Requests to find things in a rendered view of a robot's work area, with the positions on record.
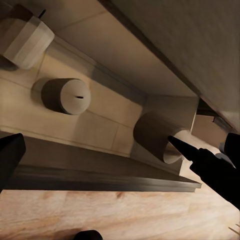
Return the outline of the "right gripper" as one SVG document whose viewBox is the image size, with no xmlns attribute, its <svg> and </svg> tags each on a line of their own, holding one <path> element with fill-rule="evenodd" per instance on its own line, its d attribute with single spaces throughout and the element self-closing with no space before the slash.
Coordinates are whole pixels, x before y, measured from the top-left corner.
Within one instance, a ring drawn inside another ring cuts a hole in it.
<svg viewBox="0 0 240 240">
<path fill-rule="evenodd" d="M 190 169 L 199 175 L 209 187 L 229 201 L 235 189 L 240 185 L 240 173 L 237 168 L 216 157 L 207 148 L 197 149 L 171 135 L 168 140 L 186 159 L 193 161 Z"/>
</svg>

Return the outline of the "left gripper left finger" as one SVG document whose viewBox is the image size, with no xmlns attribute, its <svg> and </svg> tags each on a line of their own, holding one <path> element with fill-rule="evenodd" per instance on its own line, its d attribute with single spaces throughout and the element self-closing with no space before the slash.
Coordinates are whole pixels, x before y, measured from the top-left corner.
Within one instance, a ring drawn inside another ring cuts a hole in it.
<svg viewBox="0 0 240 240">
<path fill-rule="evenodd" d="M 0 193 L 26 153 L 22 133 L 0 138 Z"/>
</svg>

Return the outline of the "pillar candle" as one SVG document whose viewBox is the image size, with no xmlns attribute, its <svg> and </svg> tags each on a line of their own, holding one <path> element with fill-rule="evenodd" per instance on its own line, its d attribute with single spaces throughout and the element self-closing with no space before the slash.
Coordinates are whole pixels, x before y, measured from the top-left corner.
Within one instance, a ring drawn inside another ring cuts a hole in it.
<svg viewBox="0 0 240 240">
<path fill-rule="evenodd" d="M 169 136 L 190 144 L 191 135 L 186 128 L 155 111 L 143 114 L 133 129 L 134 140 L 165 164 L 183 156 L 168 140 Z"/>
<path fill-rule="evenodd" d="M 0 24 L 0 54 L 29 72 L 55 38 L 39 17 L 21 4 L 15 4 Z"/>
<path fill-rule="evenodd" d="M 43 104 L 49 110 L 71 116 L 83 113 L 89 107 L 91 97 L 87 84 L 77 78 L 49 80 L 41 91 Z"/>
</svg>

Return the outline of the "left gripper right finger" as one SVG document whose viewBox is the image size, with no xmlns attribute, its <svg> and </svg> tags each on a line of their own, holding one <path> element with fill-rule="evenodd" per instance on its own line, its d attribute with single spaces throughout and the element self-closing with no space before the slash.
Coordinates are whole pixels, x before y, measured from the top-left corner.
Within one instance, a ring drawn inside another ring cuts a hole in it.
<svg viewBox="0 0 240 240">
<path fill-rule="evenodd" d="M 240 173 L 240 135 L 235 133 L 228 133 L 224 151 L 234 164 L 234 167 Z"/>
</svg>

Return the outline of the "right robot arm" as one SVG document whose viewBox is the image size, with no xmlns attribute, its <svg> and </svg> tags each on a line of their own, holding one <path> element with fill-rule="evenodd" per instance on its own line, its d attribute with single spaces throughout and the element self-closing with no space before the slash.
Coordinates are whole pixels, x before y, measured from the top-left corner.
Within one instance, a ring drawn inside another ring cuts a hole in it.
<svg viewBox="0 0 240 240">
<path fill-rule="evenodd" d="M 207 148 L 197 149 L 171 135 L 168 140 L 193 161 L 190 169 L 203 182 L 240 210 L 240 173 L 224 150 L 225 142 L 220 143 L 220 153 L 214 155 Z"/>
</svg>

